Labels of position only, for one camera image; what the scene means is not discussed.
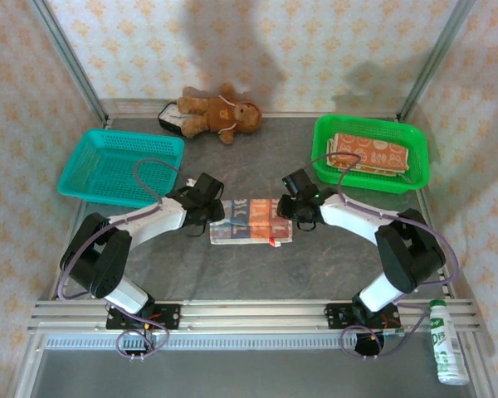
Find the teal plastic basket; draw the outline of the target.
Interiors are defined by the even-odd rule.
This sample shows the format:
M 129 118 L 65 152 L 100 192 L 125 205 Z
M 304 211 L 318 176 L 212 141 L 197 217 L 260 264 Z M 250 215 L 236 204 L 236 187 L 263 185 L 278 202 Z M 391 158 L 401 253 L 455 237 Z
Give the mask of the teal plastic basket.
M 184 152 L 181 138 L 147 133 L 92 129 L 76 145 L 57 190 L 83 201 L 141 208 L 155 198 L 134 178 L 134 166 L 144 159 L 159 159 L 139 166 L 139 178 L 160 196 L 175 186 L 176 170 Z

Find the brown teddy bear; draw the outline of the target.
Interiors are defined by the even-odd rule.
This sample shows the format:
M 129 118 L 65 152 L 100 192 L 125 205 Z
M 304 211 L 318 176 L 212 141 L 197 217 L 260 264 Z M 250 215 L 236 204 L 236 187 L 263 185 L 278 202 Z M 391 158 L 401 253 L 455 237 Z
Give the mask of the brown teddy bear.
M 176 105 L 178 112 L 185 116 L 181 125 L 185 138 L 209 132 L 230 145 L 237 133 L 255 133 L 261 126 L 260 108 L 250 100 L 238 99 L 231 83 L 224 83 L 216 96 L 180 96 Z

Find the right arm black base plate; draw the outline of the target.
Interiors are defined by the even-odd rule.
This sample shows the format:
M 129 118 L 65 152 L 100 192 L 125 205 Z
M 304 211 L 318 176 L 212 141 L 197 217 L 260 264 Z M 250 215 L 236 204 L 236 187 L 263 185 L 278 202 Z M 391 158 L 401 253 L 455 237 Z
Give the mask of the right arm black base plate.
M 365 312 L 354 303 L 328 303 L 324 310 L 329 329 L 345 329 L 358 325 L 371 329 L 402 326 L 398 308 L 389 304 L 376 313 Z

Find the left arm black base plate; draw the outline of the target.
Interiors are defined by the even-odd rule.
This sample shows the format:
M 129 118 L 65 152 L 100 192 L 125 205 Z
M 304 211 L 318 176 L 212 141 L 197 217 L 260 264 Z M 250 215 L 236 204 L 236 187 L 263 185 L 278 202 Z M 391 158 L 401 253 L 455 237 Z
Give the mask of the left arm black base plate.
M 177 330 L 180 320 L 181 305 L 176 303 L 155 303 L 149 309 L 138 314 L 138 317 L 154 321 L 168 330 Z M 119 310 L 108 307 L 105 323 L 108 330 L 144 329 L 144 323 L 122 314 Z

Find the white green drink bottle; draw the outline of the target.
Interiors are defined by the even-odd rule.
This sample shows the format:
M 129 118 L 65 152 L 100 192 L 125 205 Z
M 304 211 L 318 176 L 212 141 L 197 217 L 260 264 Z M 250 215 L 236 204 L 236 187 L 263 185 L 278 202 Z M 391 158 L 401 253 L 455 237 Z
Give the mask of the white green drink bottle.
M 437 378 L 449 386 L 464 386 L 470 382 L 461 344 L 444 300 L 429 303 L 429 325 L 432 348 L 437 365 Z

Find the pale orange rabbit towel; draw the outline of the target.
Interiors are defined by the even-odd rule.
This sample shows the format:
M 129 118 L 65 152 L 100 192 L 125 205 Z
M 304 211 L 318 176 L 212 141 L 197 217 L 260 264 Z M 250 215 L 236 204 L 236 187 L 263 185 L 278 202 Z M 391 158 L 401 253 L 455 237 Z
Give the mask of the pale orange rabbit towel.
M 332 138 L 329 138 L 326 144 L 327 153 L 355 153 L 361 157 L 360 160 L 367 160 L 375 163 L 376 159 L 382 156 L 400 157 L 402 161 L 406 160 L 408 163 L 408 150 L 396 143 L 389 143 L 387 141 L 365 138 L 356 135 L 345 133 L 336 133 Z M 330 155 L 341 156 L 344 158 L 354 157 L 351 155 Z

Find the bright orange flower towel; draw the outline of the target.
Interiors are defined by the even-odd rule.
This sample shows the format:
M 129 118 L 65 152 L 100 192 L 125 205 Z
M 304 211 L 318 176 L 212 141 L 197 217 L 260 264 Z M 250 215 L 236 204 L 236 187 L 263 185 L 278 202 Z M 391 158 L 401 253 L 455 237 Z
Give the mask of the bright orange flower towel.
M 386 156 L 382 156 L 380 159 L 377 158 L 375 163 L 367 160 L 358 160 L 354 157 L 344 158 L 341 156 L 333 156 L 327 158 L 326 163 L 328 166 L 337 168 L 340 171 L 344 171 L 350 165 L 353 165 L 352 169 L 358 172 L 385 177 L 399 177 L 407 183 L 412 182 L 405 175 L 405 172 L 409 169 L 407 161 L 402 161 L 400 157 L 395 157 L 393 155 L 389 158 Z

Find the lettered multicolour towel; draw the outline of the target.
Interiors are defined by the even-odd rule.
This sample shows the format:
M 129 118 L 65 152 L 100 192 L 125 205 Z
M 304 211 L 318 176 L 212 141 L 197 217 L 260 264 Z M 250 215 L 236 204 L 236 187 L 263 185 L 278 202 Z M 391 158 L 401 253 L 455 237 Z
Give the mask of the lettered multicolour towel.
M 280 247 L 293 241 L 292 222 L 277 215 L 278 199 L 236 199 L 222 204 L 224 218 L 210 224 L 212 245 Z

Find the green plastic basket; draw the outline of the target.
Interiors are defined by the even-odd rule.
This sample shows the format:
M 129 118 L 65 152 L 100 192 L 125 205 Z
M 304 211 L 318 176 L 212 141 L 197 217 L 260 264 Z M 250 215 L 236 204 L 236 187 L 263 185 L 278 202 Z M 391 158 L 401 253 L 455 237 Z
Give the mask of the green plastic basket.
M 403 194 L 424 188 L 430 178 L 427 139 L 422 131 L 409 124 L 348 115 L 327 114 L 315 122 L 311 158 L 327 153 L 327 142 L 337 133 L 361 138 L 381 139 L 408 149 L 409 169 L 401 177 L 349 172 L 343 180 L 346 187 Z

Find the black alarm clock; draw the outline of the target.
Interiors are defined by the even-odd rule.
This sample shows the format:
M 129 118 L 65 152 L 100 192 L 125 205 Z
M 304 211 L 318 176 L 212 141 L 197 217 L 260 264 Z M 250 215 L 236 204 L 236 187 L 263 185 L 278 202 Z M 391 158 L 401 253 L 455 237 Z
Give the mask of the black alarm clock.
M 182 125 L 189 117 L 188 114 L 182 114 L 178 110 L 175 102 L 168 103 L 158 114 L 158 122 L 162 129 L 183 136 Z

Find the aluminium frame post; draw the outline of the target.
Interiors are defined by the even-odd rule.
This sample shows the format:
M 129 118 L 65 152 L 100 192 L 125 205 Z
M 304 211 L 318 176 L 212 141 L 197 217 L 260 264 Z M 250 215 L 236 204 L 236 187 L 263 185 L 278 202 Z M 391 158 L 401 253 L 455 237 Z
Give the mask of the aluminium frame post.
M 447 19 L 433 48 L 428 53 L 426 61 L 403 103 L 403 107 L 396 113 L 398 122 L 406 123 L 409 120 L 410 115 L 417 107 L 422 94 L 437 72 L 439 65 L 448 53 L 457 34 L 461 30 L 461 26 L 467 19 L 475 3 L 476 0 L 457 0 L 451 15 Z
M 55 48 L 58 56 L 64 62 L 71 78 L 74 80 L 86 103 L 89 105 L 90 110 L 101 122 L 101 125 L 105 127 L 109 115 L 106 113 L 70 41 L 66 37 L 55 13 L 52 11 L 50 3 L 48 0 L 27 0 L 27 3 L 45 29 L 51 44 Z

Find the aluminium frame leg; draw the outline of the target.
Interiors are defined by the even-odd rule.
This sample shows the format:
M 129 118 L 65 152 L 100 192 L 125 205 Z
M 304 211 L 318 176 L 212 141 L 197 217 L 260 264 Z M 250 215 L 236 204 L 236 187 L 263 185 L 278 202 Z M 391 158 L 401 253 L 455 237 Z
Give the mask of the aluminium frame leg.
M 460 332 L 462 350 L 477 398 L 498 398 L 498 377 L 481 332 Z
M 45 346 L 45 334 L 36 332 L 30 336 L 27 351 L 22 359 L 18 374 L 17 389 L 13 398 L 31 398 Z

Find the wide aluminium mounting rail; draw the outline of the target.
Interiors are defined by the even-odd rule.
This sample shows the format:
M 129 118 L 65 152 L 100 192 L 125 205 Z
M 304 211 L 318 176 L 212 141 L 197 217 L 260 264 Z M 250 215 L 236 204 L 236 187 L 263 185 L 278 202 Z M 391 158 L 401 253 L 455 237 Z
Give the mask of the wide aluminium mounting rail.
M 331 333 L 325 300 L 185 300 L 177 334 Z M 105 332 L 108 305 L 100 300 L 39 301 L 30 332 Z

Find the aluminium table edge rail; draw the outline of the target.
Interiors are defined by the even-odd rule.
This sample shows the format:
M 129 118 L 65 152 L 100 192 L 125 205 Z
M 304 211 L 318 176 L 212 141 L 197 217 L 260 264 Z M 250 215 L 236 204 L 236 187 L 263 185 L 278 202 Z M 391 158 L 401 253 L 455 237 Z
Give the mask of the aluminium table edge rail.
M 64 166 L 57 191 L 63 196 L 78 200 L 67 232 L 66 245 L 71 243 L 86 203 L 100 203 L 100 199 L 103 200 L 96 187 L 104 176 L 102 168 L 109 156 L 110 145 L 105 136 L 113 132 L 109 122 L 104 123 L 100 129 L 85 132 Z
M 439 161 L 439 150 L 434 137 L 433 132 L 430 127 L 418 127 L 418 129 L 423 132 L 424 137 L 427 140 L 427 150 L 429 157 L 429 166 L 432 167 L 434 163 Z M 431 189 L 427 183 L 425 187 L 417 191 L 417 198 L 419 201 L 420 209 L 424 215 L 427 224 L 433 228 L 433 230 L 442 235 L 445 240 L 444 243 L 440 243 L 441 248 L 444 250 L 447 257 L 447 262 L 437 271 L 437 285 L 439 285 L 444 294 L 444 299 L 456 299 L 457 292 L 455 288 L 455 282 L 453 276 L 458 276 L 457 268 L 454 267 L 452 261 L 452 248 L 448 245 L 448 239 L 442 234 L 441 227 L 439 223 L 434 220 L 433 214 L 433 199 Z

